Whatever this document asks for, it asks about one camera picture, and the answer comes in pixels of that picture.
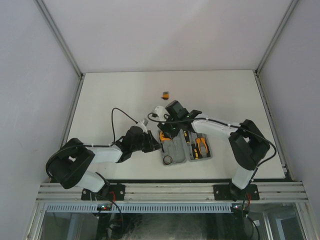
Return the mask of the grey plastic tool case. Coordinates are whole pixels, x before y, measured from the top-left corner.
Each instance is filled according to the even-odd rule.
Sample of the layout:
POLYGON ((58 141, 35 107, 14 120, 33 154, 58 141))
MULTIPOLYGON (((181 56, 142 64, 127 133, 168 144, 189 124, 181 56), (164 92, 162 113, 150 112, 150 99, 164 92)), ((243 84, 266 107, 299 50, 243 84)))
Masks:
POLYGON ((203 133, 200 133, 200 134, 202 134, 206 139, 206 142, 207 142, 207 145, 208 145, 209 151, 210 151, 210 157, 201 158, 200 154, 199 154, 199 159, 194 159, 191 144, 194 143, 195 146, 197 147, 197 144, 196 144, 197 133, 189 132, 190 144, 187 144, 185 141, 185 137, 184 137, 184 131, 181 130, 176 137, 171 138, 171 141, 167 141, 164 143, 163 147, 164 147, 165 152, 162 152, 162 147, 161 147, 162 163, 163 163, 164 156, 171 156, 172 160, 173 160, 173 162, 171 164, 165 165, 163 163, 163 165, 174 166, 174 165, 183 164, 185 162, 205 161, 205 160, 208 160, 211 157, 213 157, 213 151, 210 146, 208 136, 203 133))

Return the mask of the orange tape measure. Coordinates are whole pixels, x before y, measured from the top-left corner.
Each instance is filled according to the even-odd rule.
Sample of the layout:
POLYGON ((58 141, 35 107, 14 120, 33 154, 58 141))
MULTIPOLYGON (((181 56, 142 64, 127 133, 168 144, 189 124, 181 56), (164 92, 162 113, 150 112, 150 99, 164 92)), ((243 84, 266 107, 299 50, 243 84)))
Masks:
POLYGON ((164 149, 164 143, 166 143, 167 141, 171 141, 172 139, 169 137, 166 137, 165 134, 163 133, 163 131, 159 132, 159 140, 160 140, 160 144, 161 144, 161 150, 164 153, 165 149, 164 149))

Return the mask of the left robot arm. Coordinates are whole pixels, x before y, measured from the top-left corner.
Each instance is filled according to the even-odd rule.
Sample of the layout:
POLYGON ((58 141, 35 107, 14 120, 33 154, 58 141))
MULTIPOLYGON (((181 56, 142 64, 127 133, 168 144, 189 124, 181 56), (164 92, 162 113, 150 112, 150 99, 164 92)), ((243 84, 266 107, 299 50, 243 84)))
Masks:
POLYGON ((150 153, 160 148, 161 144, 150 130, 135 125, 110 145, 85 145, 78 138, 72 138, 49 158, 45 171, 64 189, 80 187, 91 191, 98 200, 104 200, 110 188, 100 173, 89 171, 92 164, 123 163, 134 152, 150 153))

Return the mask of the screwdriver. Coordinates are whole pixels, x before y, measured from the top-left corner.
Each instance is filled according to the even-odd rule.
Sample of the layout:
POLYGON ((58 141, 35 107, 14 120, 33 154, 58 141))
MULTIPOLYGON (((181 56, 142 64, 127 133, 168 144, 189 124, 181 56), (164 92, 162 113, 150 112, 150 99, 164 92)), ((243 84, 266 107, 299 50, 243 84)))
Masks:
POLYGON ((191 140, 190 140, 190 132, 189 131, 184 131, 183 134, 184 134, 185 142, 187 144, 190 144, 190 142, 191 142, 191 140))
POLYGON ((194 143, 191 144, 191 148, 192 148, 192 155, 193 155, 193 158, 195 160, 199 159, 200 156, 199 156, 199 152, 198 152, 198 149, 196 147, 196 145, 194 143))

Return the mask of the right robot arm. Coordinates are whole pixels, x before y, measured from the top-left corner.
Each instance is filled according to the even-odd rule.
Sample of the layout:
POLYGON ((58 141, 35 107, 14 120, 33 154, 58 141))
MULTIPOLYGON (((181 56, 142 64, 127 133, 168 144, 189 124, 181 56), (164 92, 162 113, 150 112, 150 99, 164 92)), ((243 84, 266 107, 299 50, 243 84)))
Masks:
POLYGON ((230 195, 237 200, 247 195, 247 186, 259 166, 272 158, 265 158, 270 148, 273 148, 274 154, 277 153, 275 145, 266 139, 256 124, 249 119, 233 123, 210 118, 200 110, 194 109, 189 112, 177 100, 166 107, 155 107, 149 115, 168 138, 176 137, 180 131, 187 131, 227 140, 238 164, 229 187, 230 195))

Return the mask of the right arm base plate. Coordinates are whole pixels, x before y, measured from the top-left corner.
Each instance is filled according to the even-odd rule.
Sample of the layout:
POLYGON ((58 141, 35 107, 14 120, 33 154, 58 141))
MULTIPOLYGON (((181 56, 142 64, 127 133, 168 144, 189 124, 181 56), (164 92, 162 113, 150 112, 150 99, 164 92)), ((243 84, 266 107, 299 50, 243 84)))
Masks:
POLYGON ((239 189, 231 182, 229 184, 213 185, 214 199, 216 201, 239 201, 250 196, 251 200, 260 200, 258 186, 249 184, 245 189, 239 189))

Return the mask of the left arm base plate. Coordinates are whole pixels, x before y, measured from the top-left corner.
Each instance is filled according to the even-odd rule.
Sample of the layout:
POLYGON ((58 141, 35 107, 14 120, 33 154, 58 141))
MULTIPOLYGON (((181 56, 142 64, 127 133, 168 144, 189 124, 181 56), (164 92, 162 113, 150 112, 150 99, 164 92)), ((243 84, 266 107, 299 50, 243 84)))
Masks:
POLYGON ((81 193, 82 201, 123 201, 126 186, 124 184, 106 184, 98 192, 84 188, 81 193))

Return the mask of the orange black pliers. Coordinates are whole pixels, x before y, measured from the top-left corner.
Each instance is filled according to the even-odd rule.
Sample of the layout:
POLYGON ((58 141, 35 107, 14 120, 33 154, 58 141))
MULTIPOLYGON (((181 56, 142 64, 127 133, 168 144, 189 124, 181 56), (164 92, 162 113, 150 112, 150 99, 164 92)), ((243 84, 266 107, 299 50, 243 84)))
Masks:
POLYGON ((201 158, 209 158, 211 156, 207 141, 202 134, 196 134, 196 146, 201 158))

